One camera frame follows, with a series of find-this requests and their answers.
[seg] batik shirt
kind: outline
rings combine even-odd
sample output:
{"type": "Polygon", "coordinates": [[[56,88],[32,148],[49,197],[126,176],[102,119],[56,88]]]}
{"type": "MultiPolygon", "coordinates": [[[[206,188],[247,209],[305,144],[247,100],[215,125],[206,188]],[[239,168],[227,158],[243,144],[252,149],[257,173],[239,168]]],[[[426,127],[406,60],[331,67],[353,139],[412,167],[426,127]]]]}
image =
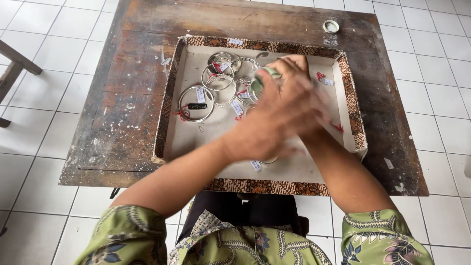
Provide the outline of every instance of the batik shirt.
{"type": "MultiPolygon", "coordinates": [[[[346,215],[341,265],[432,265],[395,210],[346,215]]],[[[285,227],[234,227],[204,211],[167,257],[165,219],[132,205],[107,209],[75,265],[331,265],[315,242],[285,227]]]]}

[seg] hands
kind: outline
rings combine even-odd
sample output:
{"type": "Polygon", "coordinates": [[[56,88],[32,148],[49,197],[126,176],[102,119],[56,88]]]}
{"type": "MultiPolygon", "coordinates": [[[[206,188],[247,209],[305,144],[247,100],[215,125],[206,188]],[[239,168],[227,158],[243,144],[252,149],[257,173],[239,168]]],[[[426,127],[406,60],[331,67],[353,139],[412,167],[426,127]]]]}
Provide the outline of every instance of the hands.
{"type": "Polygon", "coordinates": [[[258,70],[263,97],[246,118],[220,138],[231,162],[289,156],[297,150],[285,146],[284,140],[330,120],[325,108],[328,97],[312,85],[305,56],[285,56],[267,66],[280,73],[284,83],[278,89],[267,71],[258,70]]]}

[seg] wooden table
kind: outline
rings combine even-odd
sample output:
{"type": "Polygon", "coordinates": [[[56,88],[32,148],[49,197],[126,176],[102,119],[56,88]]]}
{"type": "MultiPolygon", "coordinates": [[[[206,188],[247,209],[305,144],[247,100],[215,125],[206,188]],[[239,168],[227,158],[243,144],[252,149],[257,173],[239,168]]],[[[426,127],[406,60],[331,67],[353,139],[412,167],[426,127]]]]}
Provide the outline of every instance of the wooden table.
{"type": "Polygon", "coordinates": [[[166,81],[161,62],[187,33],[345,51],[369,144],[363,164],[390,195],[428,195],[376,15],[241,0],[120,1],[60,185],[129,187],[158,168],[150,157],[166,81]],[[323,31],[328,19],[340,24],[337,34],[323,31]]]}

